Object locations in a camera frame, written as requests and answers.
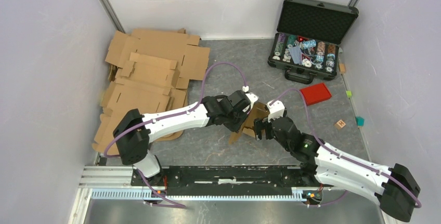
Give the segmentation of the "brown cardboard box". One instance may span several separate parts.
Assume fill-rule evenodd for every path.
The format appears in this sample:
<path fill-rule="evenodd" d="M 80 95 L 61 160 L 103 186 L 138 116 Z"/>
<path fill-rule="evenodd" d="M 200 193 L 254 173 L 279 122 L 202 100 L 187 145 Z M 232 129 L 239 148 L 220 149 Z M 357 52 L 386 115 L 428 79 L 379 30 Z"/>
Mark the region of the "brown cardboard box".
<path fill-rule="evenodd" d="M 256 102 L 238 132 L 231 133 L 228 143 L 233 144 L 237 142 L 242 135 L 256 138 L 254 121 L 261 120 L 268 115 L 269 111 L 266 109 L 266 105 L 261 102 Z"/>

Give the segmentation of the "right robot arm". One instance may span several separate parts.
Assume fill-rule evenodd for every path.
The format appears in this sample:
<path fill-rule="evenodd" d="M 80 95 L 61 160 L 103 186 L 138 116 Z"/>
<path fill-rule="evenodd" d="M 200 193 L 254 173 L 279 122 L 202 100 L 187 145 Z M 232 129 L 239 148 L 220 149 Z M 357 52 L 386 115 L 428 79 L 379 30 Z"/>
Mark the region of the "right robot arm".
<path fill-rule="evenodd" d="M 257 139 L 276 140 L 302 163 L 300 179 L 308 187 L 320 183 L 358 194 L 402 222 L 409 222 L 420 207 L 421 188 L 406 166 L 388 167 L 350 155 L 300 132 L 289 117 L 257 118 L 254 130 Z"/>

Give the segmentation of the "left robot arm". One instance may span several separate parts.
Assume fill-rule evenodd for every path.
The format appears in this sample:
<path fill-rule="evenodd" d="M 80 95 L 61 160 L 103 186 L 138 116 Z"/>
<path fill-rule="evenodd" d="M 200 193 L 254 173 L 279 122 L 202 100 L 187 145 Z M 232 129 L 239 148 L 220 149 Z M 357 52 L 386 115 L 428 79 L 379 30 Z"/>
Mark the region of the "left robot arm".
<path fill-rule="evenodd" d="M 238 90 L 229 96 L 206 96 L 190 106 L 162 113 L 130 110 L 113 131 L 121 163 L 135 166 L 145 182 L 158 186 L 163 181 L 163 171 L 149 150 L 153 141 L 182 130 L 212 125 L 238 132 L 257 101 L 254 93 Z"/>

